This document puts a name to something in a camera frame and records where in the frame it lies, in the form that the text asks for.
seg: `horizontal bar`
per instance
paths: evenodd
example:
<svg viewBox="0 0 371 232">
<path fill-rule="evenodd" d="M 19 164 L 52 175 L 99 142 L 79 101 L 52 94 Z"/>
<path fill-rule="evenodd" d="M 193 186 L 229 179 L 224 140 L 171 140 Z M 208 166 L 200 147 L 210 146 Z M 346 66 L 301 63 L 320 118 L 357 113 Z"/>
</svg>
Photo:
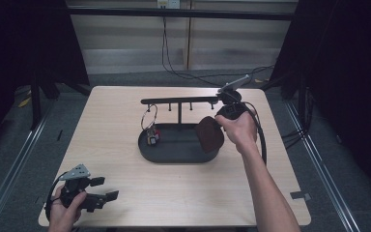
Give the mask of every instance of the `horizontal bar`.
<svg viewBox="0 0 371 232">
<path fill-rule="evenodd" d="M 218 97 L 193 97 L 193 98 L 169 98 L 169 99 L 144 99 L 142 104 L 160 104 L 160 103 L 183 103 L 183 102 L 208 102 L 218 103 Z"/>
<path fill-rule="evenodd" d="M 290 21 L 298 17 L 290 13 L 227 12 L 182 9 L 154 8 L 94 8 L 94 7 L 14 7 L 21 13 L 68 14 L 68 15 L 127 15 L 127 16 L 166 16 L 166 17 L 203 17 L 234 18 Z"/>
</svg>

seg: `black oval tray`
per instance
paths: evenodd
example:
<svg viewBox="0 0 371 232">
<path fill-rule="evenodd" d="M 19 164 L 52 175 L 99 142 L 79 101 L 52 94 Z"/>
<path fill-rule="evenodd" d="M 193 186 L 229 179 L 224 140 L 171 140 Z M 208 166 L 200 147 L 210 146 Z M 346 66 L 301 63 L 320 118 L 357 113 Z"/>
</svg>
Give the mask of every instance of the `black oval tray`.
<svg viewBox="0 0 371 232">
<path fill-rule="evenodd" d="M 197 124 L 156 124 L 160 139 L 156 146 L 147 144 L 147 132 L 138 137 L 141 155 L 156 163 L 202 163 L 216 157 L 219 149 L 204 153 L 194 128 Z"/>
</svg>

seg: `vertical pole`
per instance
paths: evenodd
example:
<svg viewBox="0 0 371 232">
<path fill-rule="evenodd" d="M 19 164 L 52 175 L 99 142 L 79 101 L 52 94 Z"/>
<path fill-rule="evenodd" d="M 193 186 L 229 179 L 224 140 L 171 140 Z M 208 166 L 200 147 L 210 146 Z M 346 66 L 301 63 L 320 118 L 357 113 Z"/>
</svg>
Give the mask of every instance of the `vertical pole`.
<svg viewBox="0 0 371 232">
<path fill-rule="evenodd" d="M 182 103 L 179 102 L 179 131 L 182 130 Z"/>
</svg>

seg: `aluminum rail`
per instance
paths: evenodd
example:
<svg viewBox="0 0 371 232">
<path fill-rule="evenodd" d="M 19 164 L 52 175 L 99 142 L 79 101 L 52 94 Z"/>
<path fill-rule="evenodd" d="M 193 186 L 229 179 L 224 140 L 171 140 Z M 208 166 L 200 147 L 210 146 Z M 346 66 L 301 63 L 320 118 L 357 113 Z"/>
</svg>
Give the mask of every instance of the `aluminum rail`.
<svg viewBox="0 0 371 232">
<path fill-rule="evenodd" d="M 38 141 L 38 138 L 41 136 L 42 130 L 47 121 L 48 114 L 51 111 L 53 104 L 54 104 L 54 101 L 49 102 L 48 109 L 45 112 L 43 118 L 38 123 L 36 128 L 29 132 L 29 135 L 26 138 L 26 141 L 23 144 L 22 148 L 20 149 L 20 152 L 18 153 L 14 161 L 14 164 L 12 165 L 5 180 L 0 186 L 0 214 L 2 210 L 4 209 L 4 206 L 6 202 L 8 201 L 14 189 L 16 180 L 20 176 L 20 173 L 23 170 L 23 167 L 25 166 L 26 161 L 28 160 L 33 148 L 35 147 L 35 144 Z"/>
<path fill-rule="evenodd" d="M 291 102 L 286 103 L 286 107 L 289 111 L 292 121 L 297 128 L 297 131 L 302 130 L 300 120 L 298 119 L 298 113 L 294 105 Z M 332 204 L 342 220 L 343 225 L 345 226 L 346 231 L 348 232 L 359 232 L 359 227 L 357 222 L 352 214 L 351 209 L 340 193 L 339 189 L 336 186 L 336 183 L 333 181 L 327 167 L 324 164 L 324 160 L 319 154 L 313 140 L 309 134 L 301 134 L 303 145 L 305 146 L 309 157 L 311 158 L 315 168 L 321 178 L 322 183 L 324 184 L 325 189 L 328 192 L 329 198 L 332 201 Z"/>
</svg>

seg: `gray floor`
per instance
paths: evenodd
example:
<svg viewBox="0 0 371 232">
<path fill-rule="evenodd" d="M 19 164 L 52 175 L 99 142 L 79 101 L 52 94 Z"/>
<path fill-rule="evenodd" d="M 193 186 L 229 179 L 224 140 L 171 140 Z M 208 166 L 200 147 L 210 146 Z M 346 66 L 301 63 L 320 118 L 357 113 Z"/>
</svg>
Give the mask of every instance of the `gray floor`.
<svg viewBox="0 0 371 232">
<path fill-rule="evenodd" d="M 195 71 L 194 74 L 237 73 L 231 76 L 208 77 L 205 80 L 222 85 L 242 76 L 242 71 Z M 258 80 L 267 79 L 271 70 L 254 74 Z M 96 85 L 125 85 L 125 86 L 193 86 L 215 87 L 197 79 L 183 79 L 167 72 L 137 72 L 122 74 L 91 75 L 92 86 Z M 255 88 L 262 83 L 252 81 L 244 88 Z M 43 204 L 41 199 L 47 195 L 63 155 L 71 141 L 80 114 L 87 101 L 74 90 L 59 86 L 60 98 L 53 103 L 38 142 L 34 146 L 29 159 L 19 178 L 15 181 L 14 189 L 0 214 L 0 231 L 45 231 L 38 225 L 38 216 Z M 17 153 L 29 133 L 31 125 L 31 105 L 18 108 L 17 104 L 23 99 L 24 93 L 15 98 L 11 109 L 3 123 L 0 133 L 0 184 L 5 179 Z M 288 134 L 295 126 L 288 114 L 285 101 L 280 98 L 279 89 L 272 88 L 266 93 L 271 110 L 280 133 Z M 50 101 L 43 98 L 43 109 Z M 352 154 L 336 140 L 336 134 L 329 122 L 316 109 L 312 121 L 310 135 L 320 151 L 325 165 L 342 193 L 345 201 L 352 210 L 360 231 L 371 231 L 371 181 L 358 168 Z M 291 163 L 296 172 L 300 187 L 311 195 L 307 201 L 312 222 L 303 226 L 302 231 L 346 231 L 338 216 L 328 193 L 318 175 L 314 164 L 309 158 L 301 142 L 288 150 Z M 105 228 L 84 228 L 80 231 L 105 231 Z M 166 229 L 119 228 L 119 231 L 161 231 Z M 188 228 L 190 231 L 235 231 L 234 228 Z"/>
</svg>

